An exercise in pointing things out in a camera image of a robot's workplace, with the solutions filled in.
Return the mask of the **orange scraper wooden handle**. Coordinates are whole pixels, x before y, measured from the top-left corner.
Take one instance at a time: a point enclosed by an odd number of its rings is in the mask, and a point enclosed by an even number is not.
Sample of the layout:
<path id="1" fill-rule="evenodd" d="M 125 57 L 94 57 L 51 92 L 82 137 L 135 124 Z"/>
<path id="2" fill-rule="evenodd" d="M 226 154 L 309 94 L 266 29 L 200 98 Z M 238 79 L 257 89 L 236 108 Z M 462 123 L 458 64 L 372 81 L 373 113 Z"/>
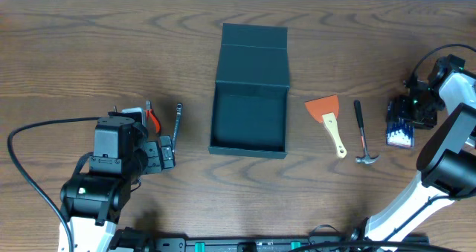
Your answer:
<path id="1" fill-rule="evenodd" d="M 304 103 L 308 113 L 319 123 L 324 125 L 335 145 L 338 158 L 347 156 L 347 149 L 341 141 L 338 130 L 337 117 L 339 113 L 339 101 L 336 94 L 322 97 L 316 100 L 309 100 Z"/>

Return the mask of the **blue screwdriver bit case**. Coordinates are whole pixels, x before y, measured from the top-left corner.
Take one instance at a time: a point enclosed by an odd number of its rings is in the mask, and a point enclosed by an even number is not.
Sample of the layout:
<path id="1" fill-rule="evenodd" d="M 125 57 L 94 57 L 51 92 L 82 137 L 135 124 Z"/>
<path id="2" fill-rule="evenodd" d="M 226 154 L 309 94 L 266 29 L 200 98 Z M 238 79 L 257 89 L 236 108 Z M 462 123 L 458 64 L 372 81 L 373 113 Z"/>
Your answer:
<path id="1" fill-rule="evenodd" d="M 414 147 L 414 127 L 409 123 L 387 123 L 386 144 L 403 149 Z"/>

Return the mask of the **small black-handled hammer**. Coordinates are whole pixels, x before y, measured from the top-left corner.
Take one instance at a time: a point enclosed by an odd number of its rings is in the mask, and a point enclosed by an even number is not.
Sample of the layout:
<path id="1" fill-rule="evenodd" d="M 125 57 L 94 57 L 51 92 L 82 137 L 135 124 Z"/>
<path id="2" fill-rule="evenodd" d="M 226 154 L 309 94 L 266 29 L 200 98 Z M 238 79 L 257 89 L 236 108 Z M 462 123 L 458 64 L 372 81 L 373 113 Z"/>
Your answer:
<path id="1" fill-rule="evenodd" d="M 361 103 L 359 100 L 354 101 L 354 109 L 356 113 L 358 128 L 361 134 L 361 144 L 362 144 L 362 149 L 364 153 L 363 156 L 356 157 L 356 163 L 357 164 L 373 164 L 379 159 L 379 156 L 377 155 L 376 157 L 371 157 L 368 152 L 367 141 L 366 141 L 366 137 L 364 133 L 364 121 L 363 121 L 363 116 L 361 111 Z"/>

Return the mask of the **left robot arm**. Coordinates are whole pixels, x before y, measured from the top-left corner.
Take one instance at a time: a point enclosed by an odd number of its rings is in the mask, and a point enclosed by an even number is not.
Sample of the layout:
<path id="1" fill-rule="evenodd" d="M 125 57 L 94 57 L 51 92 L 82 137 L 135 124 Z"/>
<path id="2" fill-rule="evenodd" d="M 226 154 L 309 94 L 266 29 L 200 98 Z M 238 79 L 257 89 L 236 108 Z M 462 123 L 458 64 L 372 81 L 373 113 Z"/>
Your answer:
<path id="1" fill-rule="evenodd" d="M 149 140 L 140 112 L 111 112 L 97 121 L 94 148 L 77 163 L 60 192 L 59 251 L 154 251 L 152 236 L 117 228 L 142 175 L 175 165 L 176 136 Z"/>

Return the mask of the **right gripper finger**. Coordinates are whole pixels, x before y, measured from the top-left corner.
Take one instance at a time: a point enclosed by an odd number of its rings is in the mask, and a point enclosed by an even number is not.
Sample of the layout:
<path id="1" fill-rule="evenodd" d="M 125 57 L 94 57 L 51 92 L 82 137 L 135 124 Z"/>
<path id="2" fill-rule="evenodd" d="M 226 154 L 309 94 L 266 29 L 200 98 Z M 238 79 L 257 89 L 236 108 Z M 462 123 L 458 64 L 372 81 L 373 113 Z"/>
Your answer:
<path id="1" fill-rule="evenodd" d="M 386 123 L 399 122 L 398 100 L 392 99 L 387 106 Z"/>
<path id="2" fill-rule="evenodd" d="M 405 95 L 396 97 L 398 100 L 399 123 L 411 123 L 413 121 L 412 108 L 413 98 Z"/>

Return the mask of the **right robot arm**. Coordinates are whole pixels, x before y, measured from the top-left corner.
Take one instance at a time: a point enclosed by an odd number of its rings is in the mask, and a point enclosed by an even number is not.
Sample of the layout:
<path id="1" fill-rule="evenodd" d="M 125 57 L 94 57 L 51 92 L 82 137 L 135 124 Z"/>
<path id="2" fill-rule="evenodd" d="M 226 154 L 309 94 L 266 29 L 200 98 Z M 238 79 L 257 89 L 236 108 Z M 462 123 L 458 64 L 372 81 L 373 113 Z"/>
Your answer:
<path id="1" fill-rule="evenodd" d="M 448 111 L 445 122 L 422 148 L 410 184 L 380 213 L 363 221 L 353 241 L 401 242 L 438 210 L 475 196 L 475 75 L 452 54 L 439 58 L 428 89 Z"/>

